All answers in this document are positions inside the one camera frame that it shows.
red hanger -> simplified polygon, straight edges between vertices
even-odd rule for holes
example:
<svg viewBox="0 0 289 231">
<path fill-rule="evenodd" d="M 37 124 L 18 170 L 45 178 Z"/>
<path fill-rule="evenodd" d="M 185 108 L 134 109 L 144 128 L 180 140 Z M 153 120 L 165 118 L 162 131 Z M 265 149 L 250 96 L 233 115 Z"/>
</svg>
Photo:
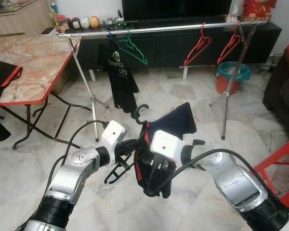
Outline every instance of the red hanger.
<svg viewBox="0 0 289 231">
<path fill-rule="evenodd" d="M 202 24 L 201 29 L 200 29 L 201 37 L 200 37 L 197 45 L 188 54 L 186 60 L 184 61 L 184 66 L 189 65 L 211 43 L 211 38 L 210 37 L 203 36 L 203 26 L 205 24 L 206 23 Z M 198 51 L 198 52 L 190 59 L 190 56 L 192 55 L 192 53 L 194 51 Z"/>
<path fill-rule="evenodd" d="M 240 43 L 241 41 L 241 36 L 236 34 L 236 29 L 237 29 L 237 25 L 239 24 L 239 20 L 236 23 L 236 27 L 235 27 L 235 31 L 233 33 L 233 36 L 231 37 L 230 41 L 228 42 L 228 44 L 226 45 L 226 47 L 224 48 L 223 52 L 221 53 L 220 57 L 217 60 L 217 64 L 220 64 L 222 60 L 224 60 L 224 58 L 226 58 L 227 55 L 229 55 L 229 53 Z"/>
</svg>

bucket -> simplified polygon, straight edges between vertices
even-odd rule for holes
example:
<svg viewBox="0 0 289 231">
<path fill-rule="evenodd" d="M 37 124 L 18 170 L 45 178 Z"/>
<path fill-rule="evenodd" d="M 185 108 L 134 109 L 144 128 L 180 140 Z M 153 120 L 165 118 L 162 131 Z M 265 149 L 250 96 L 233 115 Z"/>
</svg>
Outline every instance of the bucket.
<svg viewBox="0 0 289 231">
<path fill-rule="evenodd" d="M 224 92 L 229 84 L 229 80 L 236 67 L 236 62 L 225 62 L 218 67 L 218 78 L 216 83 L 216 91 L 220 94 Z M 248 81 L 250 79 L 250 69 L 247 65 L 241 64 L 239 72 L 235 78 L 235 81 L 230 89 L 230 94 L 234 94 L 242 81 Z"/>
</svg>

clothes drying rack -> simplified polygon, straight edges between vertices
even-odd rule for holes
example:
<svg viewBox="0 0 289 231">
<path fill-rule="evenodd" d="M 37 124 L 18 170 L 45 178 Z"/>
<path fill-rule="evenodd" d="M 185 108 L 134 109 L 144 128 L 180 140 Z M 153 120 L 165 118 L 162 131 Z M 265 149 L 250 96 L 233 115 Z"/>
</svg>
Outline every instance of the clothes drying rack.
<svg viewBox="0 0 289 231">
<path fill-rule="evenodd" d="M 218 102 L 220 99 L 225 98 L 225 111 L 224 111 L 224 116 L 223 116 L 223 132 L 222 132 L 222 140 L 225 139 L 225 133 L 226 133 L 226 123 L 227 123 L 227 113 L 228 113 L 228 102 L 229 102 L 229 97 L 230 97 L 230 89 L 232 88 L 232 85 L 235 81 L 235 78 L 238 74 L 240 65 L 242 64 L 244 57 L 246 55 L 246 52 L 249 48 L 251 39 L 256 31 L 256 27 L 258 25 L 265 25 L 267 22 L 266 21 L 250 21 L 250 22 L 240 22 L 238 27 L 239 27 L 239 31 L 242 37 L 242 42 L 243 42 L 243 49 L 242 52 L 240 54 L 240 57 L 238 59 L 237 65 L 234 69 L 234 72 L 232 74 L 232 77 L 229 81 L 228 87 L 227 89 L 225 89 L 225 91 L 223 92 L 223 94 L 217 99 L 215 100 L 213 103 L 210 104 L 210 106 L 213 106 L 216 102 Z M 213 23 L 213 24 L 205 24 L 203 26 L 203 28 L 218 28 L 218 27 L 230 27 L 230 26 L 235 26 L 236 23 Z M 245 39 L 244 37 L 244 33 L 243 33 L 243 26 L 250 26 L 250 31 L 248 33 L 247 38 Z M 165 31 L 179 31 L 179 30 L 194 30 L 194 29 L 201 29 L 202 24 L 198 24 L 198 25 L 187 25 L 187 26 L 167 26 L 167 27 L 155 27 L 155 28 L 143 28 L 143 29 L 130 29 L 128 30 L 115 30 L 115 31 L 111 31 L 112 35 L 123 35 L 123 34 L 128 34 L 128 33 L 134 33 L 134 34 L 139 34 L 139 33 L 152 33 L 152 32 L 165 32 Z M 81 38 L 82 37 L 101 37 L 101 36 L 107 36 L 109 35 L 109 32 L 107 31 L 101 31 L 101 32 L 84 32 L 84 33 L 70 33 L 70 34 L 59 34 L 58 37 L 59 38 L 67 38 L 67 41 L 69 43 L 69 45 L 71 46 L 72 52 L 73 52 L 73 57 L 75 59 L 76 65 L 79 69 L 80 75 L 84 81 L 84 84 L 86 85 L 90 97 L 91 97 L 91 105 L 92 105 L 92 116 L 93 116 L 93 120 L 96 120 L 96 110 L 95 110 L 95 103 L 98 102 L 102 105 L 104 105 L 106 108 L 108 108 L 109 106 L 103 102 L 101 102 L 100 100 L 98 100 L 96 98 L 96 96 L 93 94 L 90 85 L 81 69 L 81 66 L 79 64 L 79 61 L 77 59 L 77 54 L 79 51 L 79 47 L 80 47 L 80 42 L 81 42 Z M 72 42 L 72 38 L 78 38 L 77 44 L 74 45 Z M 99 137 L 98 137 L 98 129 L 97 129 L 97 123 L 94 123 L 94 132 L 95 132 L 95 140 L 99 141 Z"/>
</svg>

red ornament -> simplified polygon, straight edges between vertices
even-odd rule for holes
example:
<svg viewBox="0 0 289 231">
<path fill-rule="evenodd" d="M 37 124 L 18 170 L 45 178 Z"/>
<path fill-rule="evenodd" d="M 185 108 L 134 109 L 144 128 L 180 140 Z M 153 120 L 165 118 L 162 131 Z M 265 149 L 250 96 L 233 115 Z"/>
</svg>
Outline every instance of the red ornament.
<svg viewBox="0 0 289 231">
<path fill-rule="evenodd" d="M 258 21 L 271 19 L 271 9 L 275 8 L 277 0 L 244 0 L 243 21 Z"/>
</svg>

marble table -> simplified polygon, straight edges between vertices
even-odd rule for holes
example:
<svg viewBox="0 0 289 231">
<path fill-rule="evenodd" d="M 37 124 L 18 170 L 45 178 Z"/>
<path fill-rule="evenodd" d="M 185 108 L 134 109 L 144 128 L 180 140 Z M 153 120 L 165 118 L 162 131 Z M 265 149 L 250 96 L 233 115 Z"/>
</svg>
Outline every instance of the marble table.
<svg viewBox="0 0 289 231">
<path fill-rule="evenodd" d="M 71 57 L 72 51 L 67 41 L 57 36 L 0 39 L 0 61 L 23 67 L 21 77 L 12 81 L 4 89 L 0 98 L 0 107 L 2 109 L 27 124 L 27 135 L 16 142 L 13 145 L 13 149 L 16 148 L 17 144 L 25 141 L 33 129 L 54 141 L 68 143 L 67 141 L 58 139 L 57 136 L 70 107 L 82 107 L 90 111 L 88 107 L 70 104 L 51 92 Z M 36 123 L 47 106 L 48 95 L 50 93 L 68 105 L 66 114 L 54 137 L 36 127 Z M 30 106 L 43 102 L 45 102 L 44 106 L 33 113 L 33 116 L 35 116 L 37 112 L 40 112 L 32 124 Z M 6 107 L 8 105 L 19 104 L 26 106 L 26 120 Z"/>
</svg>

